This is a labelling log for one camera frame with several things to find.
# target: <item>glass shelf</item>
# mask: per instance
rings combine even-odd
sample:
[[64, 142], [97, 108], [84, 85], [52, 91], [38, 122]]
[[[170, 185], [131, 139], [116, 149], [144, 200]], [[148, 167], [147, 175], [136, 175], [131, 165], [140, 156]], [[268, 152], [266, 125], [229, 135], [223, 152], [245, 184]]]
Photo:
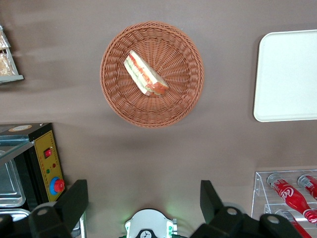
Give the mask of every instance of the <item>glass shelf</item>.
[[23, 136], [0, 136], [0, 166], [13, 160], [16, 156], [28, 150], [34, 145], [28, 137]]

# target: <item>wicker basket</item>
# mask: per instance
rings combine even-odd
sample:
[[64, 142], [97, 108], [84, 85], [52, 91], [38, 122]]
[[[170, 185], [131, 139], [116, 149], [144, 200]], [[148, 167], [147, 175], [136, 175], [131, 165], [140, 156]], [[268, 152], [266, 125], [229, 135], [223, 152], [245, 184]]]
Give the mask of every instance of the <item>wicker basket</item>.
[[[167, 82], [164, 96], [144, 95], [123, 62], [134, 50]], [[163, 22], [127, 27], [109, 44], [100, 70], [104, 96], [111, 108], [128, 122], [163, 127], [183, 119], [195, 106], [204, 84], [201, 56], [179, 29]]]

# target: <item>metal tray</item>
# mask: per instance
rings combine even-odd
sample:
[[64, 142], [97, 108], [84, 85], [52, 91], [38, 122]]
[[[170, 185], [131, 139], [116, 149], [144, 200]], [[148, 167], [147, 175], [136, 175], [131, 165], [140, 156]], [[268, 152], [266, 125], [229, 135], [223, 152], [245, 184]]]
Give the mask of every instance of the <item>metal tray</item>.
[[254, 117], [317, 119], [317, 30], [269, 33], [259, 47]]
[[0, 207], [19, 207], [25, 202], [25, 195], [15, 162], [0, 166]]
[[26, 218], [31, 213], [24, 209], [0, 209], [0, 214], [8, 214], [11, 215], [14, 222], [19, 221], [23, 218]]

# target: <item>bread slice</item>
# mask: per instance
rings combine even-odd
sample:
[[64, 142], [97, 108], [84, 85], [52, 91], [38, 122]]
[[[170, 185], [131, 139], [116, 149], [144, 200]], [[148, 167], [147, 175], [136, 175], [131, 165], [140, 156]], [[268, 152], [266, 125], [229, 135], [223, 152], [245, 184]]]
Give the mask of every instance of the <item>bread slice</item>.
[[145, 95], [164, 95], [168, 90], [168, 85], [164, 79], [133, 50], [125, 59], [124, 66]]

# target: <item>red bottle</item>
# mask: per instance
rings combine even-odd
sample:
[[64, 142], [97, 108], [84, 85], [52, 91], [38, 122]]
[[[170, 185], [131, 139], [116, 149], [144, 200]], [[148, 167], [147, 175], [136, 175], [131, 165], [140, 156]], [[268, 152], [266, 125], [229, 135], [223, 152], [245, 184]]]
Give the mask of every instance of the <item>red bottle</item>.
[[299, 225], [299, 223], [295, 220], [295, 218], [289, 211], [278, 210], [275, 214], [285, 217], [295, 227], [295, 229], [299, 232], [299, 234], [302, 235], [303, 238], [312, 238], [307, 233], [307, 231], [301, 225]]
[[317, 200], [317, 179], [310, 175], [302, 175], [298, 178], [297, 184]]
[[317, 222], [317, 211], [312, 210], [304, 196], [290, 185], [278, 173], [271, 174], [267, 178], [267, 183], [278, 193], [278, 195], [285, 201], [285, 203], [300, 212], [311, 223]]

